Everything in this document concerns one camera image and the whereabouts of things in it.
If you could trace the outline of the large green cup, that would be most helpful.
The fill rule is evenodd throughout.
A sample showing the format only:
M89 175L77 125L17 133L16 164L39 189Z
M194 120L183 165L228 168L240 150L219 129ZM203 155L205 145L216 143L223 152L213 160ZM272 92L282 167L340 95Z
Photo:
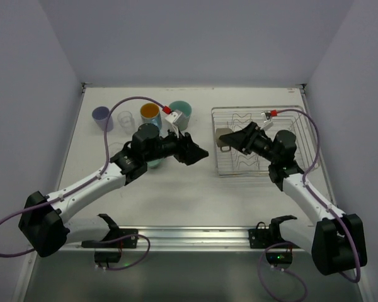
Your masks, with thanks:
M188 128L190 117L192 115L192 107L186 101L173 101L169 104L173 111L179 111L181 116L178 119L177 125L180 132L184 132Z

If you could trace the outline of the small mint green cup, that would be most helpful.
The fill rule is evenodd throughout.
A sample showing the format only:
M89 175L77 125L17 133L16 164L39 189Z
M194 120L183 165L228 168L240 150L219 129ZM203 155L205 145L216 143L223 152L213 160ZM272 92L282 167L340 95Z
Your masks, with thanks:
M159 167L161 165L162 161L163 161L163 159L148 161L147 166L150 169L156 169L157 167Z

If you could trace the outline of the blue cup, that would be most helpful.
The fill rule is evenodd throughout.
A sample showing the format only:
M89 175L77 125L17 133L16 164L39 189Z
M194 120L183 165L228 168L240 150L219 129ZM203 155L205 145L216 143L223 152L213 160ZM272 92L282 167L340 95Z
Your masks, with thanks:
M140 116L143 123L156 125L162 128L162 119L159 106L154 103L147 103L140 108Z

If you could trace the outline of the clear plastic cup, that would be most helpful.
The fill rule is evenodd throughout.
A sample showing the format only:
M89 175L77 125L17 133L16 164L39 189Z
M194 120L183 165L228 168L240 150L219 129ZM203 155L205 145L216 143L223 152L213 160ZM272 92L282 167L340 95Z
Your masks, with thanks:
M108 153L110 157L113 157L116 155L119 151L123 149L123 144L122 143L112 143L108 146Z
M117 120L124 133L127 135L132 135L135 132L135 120L131 112L120 112L117 116Z

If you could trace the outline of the purple plastic cup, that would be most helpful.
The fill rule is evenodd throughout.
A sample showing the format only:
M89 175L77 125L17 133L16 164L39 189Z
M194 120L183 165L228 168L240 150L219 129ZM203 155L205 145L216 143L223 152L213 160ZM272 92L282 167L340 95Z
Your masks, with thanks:
M110 116L110 109L106 106L99 106L92 112L92 118L103 130L110 132L113 130L113 118Z

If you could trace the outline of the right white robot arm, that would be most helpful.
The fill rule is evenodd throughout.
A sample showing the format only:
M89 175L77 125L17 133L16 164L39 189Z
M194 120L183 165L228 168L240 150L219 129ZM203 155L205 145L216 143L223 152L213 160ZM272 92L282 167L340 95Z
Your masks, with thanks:
M291 131L280 130L271 139L251 122L239 131L219 128L215 140L221 149L257 154L269 161L271 181L295 201L312 223L311 227L298 225L297 218L290 215L274 218L270 223L274 239L310 253L324 276L353 269L353 281L360 280L361 268L367 264L363 223L358 215L348 215L330 203L308 181L307 173L295 161L296 136Z

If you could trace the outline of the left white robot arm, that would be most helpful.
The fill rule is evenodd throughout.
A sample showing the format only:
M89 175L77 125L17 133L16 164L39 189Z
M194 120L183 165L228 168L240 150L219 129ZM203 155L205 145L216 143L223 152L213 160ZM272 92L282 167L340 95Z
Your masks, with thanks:
M54 254L67 243L108 240L117 229L108 215L99 214L92 220L75 220L74 215L145 174L148 162L174 157L182 164L193 165L208 155L189 133L169 131L166 137L160 137L155 125L143 124L95 173L46 196L39 191L29 195L18 227L41 257Z

